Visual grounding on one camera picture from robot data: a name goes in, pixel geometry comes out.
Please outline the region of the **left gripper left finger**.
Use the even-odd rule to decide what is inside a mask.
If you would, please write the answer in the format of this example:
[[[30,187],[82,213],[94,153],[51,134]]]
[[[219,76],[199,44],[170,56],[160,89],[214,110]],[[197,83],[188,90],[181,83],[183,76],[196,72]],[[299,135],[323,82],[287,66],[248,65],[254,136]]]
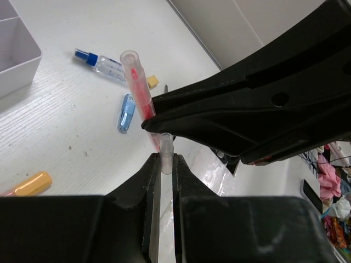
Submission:
[[[153,153],[132,177],[106,195],[105,247],[110,262],[157,262],[161,161]]]

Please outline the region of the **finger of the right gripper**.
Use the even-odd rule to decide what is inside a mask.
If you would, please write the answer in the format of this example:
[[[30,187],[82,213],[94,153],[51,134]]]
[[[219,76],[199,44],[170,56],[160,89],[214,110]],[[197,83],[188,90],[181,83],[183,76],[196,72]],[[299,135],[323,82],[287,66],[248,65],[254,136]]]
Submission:
[[[246,164],[280,161],[338,139],[350,137],[350,109],[331,115],[303,118],[296,112],[230,115],[142,123],[152,133],[171,133],[238,156]]]
[[[153,99],[156,120],[350,109],[350,3],[325,1],[280,37],[203,81]]]

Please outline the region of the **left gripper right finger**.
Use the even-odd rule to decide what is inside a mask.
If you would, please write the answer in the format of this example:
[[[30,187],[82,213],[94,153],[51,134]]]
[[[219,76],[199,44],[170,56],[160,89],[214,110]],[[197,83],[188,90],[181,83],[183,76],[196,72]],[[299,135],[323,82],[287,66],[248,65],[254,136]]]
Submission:
[[[176,262],[216,262],[217,194],[195,176],[181,155],[173,157],[174,248]]]

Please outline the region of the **small clear pen cap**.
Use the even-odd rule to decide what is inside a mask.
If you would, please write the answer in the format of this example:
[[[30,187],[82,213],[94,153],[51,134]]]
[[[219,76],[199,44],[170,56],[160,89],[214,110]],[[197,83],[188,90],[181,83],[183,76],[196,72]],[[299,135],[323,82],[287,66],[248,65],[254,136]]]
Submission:
[[[173,165],[173,135],[170,133],[163,133],[160,136],[160,158],[161,158],[161,171],[165,175],[172,173]]]

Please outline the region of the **red pen clear cap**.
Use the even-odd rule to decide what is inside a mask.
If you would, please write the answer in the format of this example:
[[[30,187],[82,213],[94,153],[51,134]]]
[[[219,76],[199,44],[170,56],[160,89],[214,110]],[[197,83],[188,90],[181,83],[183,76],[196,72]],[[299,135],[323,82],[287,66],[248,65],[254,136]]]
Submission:
[[[120,55],[120,62],[141,120],[145,121],[154,117],[156,112],[138,53],[126,50]]]

